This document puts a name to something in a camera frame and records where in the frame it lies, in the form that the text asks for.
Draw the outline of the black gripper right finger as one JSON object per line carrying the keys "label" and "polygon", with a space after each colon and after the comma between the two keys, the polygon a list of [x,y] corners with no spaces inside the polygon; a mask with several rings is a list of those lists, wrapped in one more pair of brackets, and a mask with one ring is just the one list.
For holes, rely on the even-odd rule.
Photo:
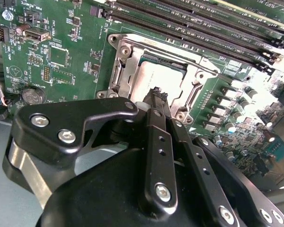
{"label": "black gripper right finger", "polygon": [[160,94],[174,144],[195,175],[213,227],[284,227],[284,214],[208,139],[192,140],[171,117],[168,95]]}

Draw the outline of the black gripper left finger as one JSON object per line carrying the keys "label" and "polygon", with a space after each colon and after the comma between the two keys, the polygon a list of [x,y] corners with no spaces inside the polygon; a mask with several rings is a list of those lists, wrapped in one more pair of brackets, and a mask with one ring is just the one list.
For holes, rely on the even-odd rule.
{"label": "black gripper left finger", "polygon": [[12,124],[9,165],[45,208],[64,183],[127,149],[145,152],[138,205],[146,214],[172,214],[178,206],[173,145],[162,89],[143,101],[104,98],[22,108]]}

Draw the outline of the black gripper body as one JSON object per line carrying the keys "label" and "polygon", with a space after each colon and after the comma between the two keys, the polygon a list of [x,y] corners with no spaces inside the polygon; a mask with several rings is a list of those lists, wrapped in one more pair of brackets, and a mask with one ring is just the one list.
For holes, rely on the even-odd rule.
{"label": "black gripper body", "polygon": [[146,155],[127,149],[61,185],[48,200],[39,227],[212,227],[196,179],[175,165],[178,206],[168,218],[141,211]]}

